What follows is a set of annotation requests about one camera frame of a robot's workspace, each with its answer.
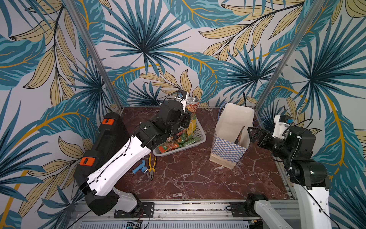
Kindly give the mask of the grey plastic basket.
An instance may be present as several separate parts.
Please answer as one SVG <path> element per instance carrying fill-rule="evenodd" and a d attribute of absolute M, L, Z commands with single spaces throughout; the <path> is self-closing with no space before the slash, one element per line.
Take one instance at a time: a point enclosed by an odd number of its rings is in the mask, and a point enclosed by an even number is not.
<path fill-rule="evenodd" d="M 183 147 L 166 152 L 166 153 L 160 153 L 158 150 L 158 147 L 153 151 L 153 154 L 156 156 L 168 156 L 174 153 L 178 153 L 180 151 L 184 151 L 190 148 L 194 148 L 197 147 L 198 145 L 204 143 L 206 141 L 206 135 L 205 132 L 200 124 L 200 122 L 198 121 L 198 119 L 196 119 L 196 130 L 193 136 L 193 139 L 189 140 L 187 139 L 187 132 L 186 130 L 180 132 L 178 135 L 175 136 L 175 138 L 173 138 L 171 141 L 175 141 L 178 143 L 183 144 Z"/>

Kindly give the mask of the white blue checkered paper bag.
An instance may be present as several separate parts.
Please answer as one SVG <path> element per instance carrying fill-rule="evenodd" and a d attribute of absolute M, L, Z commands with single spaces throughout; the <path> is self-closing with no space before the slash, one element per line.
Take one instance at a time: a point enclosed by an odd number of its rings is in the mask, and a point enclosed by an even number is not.
<path fill-rule="evenodd" d="M 254 109 L 227 103 L 215 127 L 210 161 L 233 169 L 250 145 L 248 127 L 253 126 Z M 234 144 L 241 128 L 245 126 L 240 145 Z"/>

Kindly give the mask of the large dark seasoning packet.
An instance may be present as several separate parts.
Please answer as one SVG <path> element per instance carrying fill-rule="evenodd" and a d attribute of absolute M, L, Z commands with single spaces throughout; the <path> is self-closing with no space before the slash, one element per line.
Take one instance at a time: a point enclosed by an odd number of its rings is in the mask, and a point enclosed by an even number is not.
<path fill-rule="evenodd" d="M 244 130 L 245 126 L 243 126 L 234 142 L 234 144 L 236 145 L 240 145 L 240 141 L 241 141 L 241 136 L 242 136 L 242 133 L 243 133 L 243 130 Z"/>

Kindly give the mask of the green orange soup packet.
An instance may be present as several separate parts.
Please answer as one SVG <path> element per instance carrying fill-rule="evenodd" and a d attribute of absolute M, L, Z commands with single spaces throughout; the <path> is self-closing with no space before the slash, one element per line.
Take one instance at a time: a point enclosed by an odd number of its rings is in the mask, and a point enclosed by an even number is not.
<path fill-rule="evenodd" d="M 195 97 L 189 96 L 186 102 L 185 111 L 190 112 L 193 115 L 196 113 L 199 104 L 200 102 L 197 96 Z"/>

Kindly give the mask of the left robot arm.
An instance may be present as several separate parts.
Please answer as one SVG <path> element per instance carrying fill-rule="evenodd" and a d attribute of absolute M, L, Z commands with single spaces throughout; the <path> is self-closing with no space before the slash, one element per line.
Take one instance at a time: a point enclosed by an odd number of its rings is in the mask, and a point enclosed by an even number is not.
<path fill-rule="evenodd" d="M 90 210 L 101 216 L 110 210 L 135 212 L 141 202 L 132 193 L 114 186 L 130 168 L 173 135 L 189 127 L 191 112 L 186 110 L 189 96 L 177 96 L 161 104 L 159 112 L 139 124 L 127 143 L 107 162 L 90 173 L 83 188 Z"/>

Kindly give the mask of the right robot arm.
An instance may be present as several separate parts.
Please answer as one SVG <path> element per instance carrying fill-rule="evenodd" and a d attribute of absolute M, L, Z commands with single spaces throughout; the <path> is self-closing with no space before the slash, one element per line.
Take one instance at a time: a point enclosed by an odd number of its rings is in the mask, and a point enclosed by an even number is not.
<path fill-rule="evenodd" d="M 312 157 L 315 135 L 303 127 L 289 127 L 279 134 L 257 127 L 248 128 L 251 142 L 271 151 L 282 160 L 294 184 L 301 227 L 303 229 L 330 229 L 330 179 L 326 167 Z"/>

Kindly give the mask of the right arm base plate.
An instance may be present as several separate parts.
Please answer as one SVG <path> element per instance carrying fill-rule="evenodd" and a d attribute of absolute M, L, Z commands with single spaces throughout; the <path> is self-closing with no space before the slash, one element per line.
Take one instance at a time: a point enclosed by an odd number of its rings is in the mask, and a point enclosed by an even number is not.
<path fill-rule="evenodd" d="M 258 217 L 246 202 L 230 202 L 229 210 L 234 218 Z"/>

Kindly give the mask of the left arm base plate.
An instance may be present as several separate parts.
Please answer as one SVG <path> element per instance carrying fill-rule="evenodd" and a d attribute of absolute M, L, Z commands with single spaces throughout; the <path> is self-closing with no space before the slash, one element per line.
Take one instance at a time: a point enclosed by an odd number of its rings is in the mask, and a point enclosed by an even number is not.
<path fill-rule="evenodd" d="M 115 219 L 150 219 L 154 215 L 154 202 L 142 202 L 139 203 L 131 212 L 125 212 L 122 210 L 115 210 Z"/>

